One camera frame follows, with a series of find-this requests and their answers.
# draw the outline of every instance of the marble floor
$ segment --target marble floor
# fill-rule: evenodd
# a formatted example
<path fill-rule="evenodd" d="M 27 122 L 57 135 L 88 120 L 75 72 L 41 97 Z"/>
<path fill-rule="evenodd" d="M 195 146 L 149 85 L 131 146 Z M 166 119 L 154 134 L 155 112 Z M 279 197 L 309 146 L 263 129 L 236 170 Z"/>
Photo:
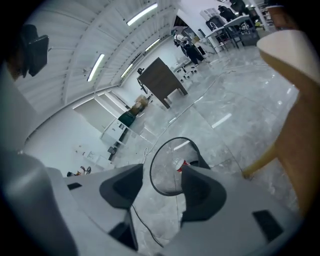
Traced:
<path fill-rule="evenodd" d="M 185 198 L 160 195 L 151 186 L 149 169 L 159 147 L 171 138 L 187 137 L 213 172 L 240 174 L 276 139 L 298 94 L 293 84 L 266 65 L 254 46 L 208 56 L 182 84 L 188 95 L 174 91 L 170 109 L 155 98 L 139 114 L 115 160 L 117 167 L 145 160 L 143 186 L 134 206 L 164 245 L 179 231 Z M 295 192 L 277 160 L 251 182 L 297 212 Z M 134 212 L 132 217 L 139 252 L 153 255 L 161 248 Z"/>

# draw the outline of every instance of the dark wooden cabinet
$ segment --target dark wooden cabinet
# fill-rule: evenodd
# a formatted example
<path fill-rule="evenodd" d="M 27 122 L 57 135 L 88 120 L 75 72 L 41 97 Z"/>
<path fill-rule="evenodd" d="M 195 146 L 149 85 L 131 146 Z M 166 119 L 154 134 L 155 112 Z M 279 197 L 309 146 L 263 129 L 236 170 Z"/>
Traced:
<path fill-rule="evenodd" d="M 165 99 L 175 89 L 180 89 L 184 95 L 188 94 L 180 81 L 159 57 L 144 70 L 138 79 L 167 109 L 170 108 L 170 105 Z"/>

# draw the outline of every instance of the person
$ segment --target person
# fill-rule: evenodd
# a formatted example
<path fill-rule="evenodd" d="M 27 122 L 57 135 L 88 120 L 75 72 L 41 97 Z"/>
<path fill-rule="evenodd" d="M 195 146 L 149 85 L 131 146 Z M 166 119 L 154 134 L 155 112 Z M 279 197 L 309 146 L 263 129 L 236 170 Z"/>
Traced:
<path fill-rule="evenodd" d="M 204 57 L 195 49 L 194 45 L 190 45 L 188 42 L 188 37 L 183 36 L 182 34 L 178 34 L 177 30 L 172 30 L 171 34 L 173 35 L 174 44 L 177 46 L 178 44 L 181 46 L 183 53 L 186 54 L 187 57 L 194 63 L 194 65 L 198 66 L 198 60 L 202 62 Z"/>

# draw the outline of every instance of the chair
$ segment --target chair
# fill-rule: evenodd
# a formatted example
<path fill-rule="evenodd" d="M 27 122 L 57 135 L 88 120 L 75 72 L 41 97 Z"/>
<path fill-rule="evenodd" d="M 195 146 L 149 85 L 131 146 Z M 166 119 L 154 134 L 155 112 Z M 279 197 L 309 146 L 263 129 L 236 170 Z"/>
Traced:
<path fill-rule="evenodd" d="M 267 35 L 257 43 L 261 57 L 299 89 L 276 141 L 242 175 L 248 178 L 278 158 L 305 216 L 320 185 L 320 61 L 307 36 L 298 30 Z"/>

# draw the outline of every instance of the white ceiling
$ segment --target white ceiling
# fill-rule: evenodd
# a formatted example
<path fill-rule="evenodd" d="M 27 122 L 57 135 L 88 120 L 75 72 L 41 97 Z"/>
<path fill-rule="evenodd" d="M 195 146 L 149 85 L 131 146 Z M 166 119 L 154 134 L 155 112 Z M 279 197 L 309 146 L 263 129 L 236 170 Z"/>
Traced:
<path fill-rule="evenodd" d="M 27 21 L 49 36 L 48 64 L 17 86 L 35 110 L 51 116 L 95 91 L 121 83 L 138 53 L 170 34 L 179 0 L 48 0 Z M 131 26 L 146 7 L 158 7 Z M 91 82 L 90 71 L 105 54 Z"/>

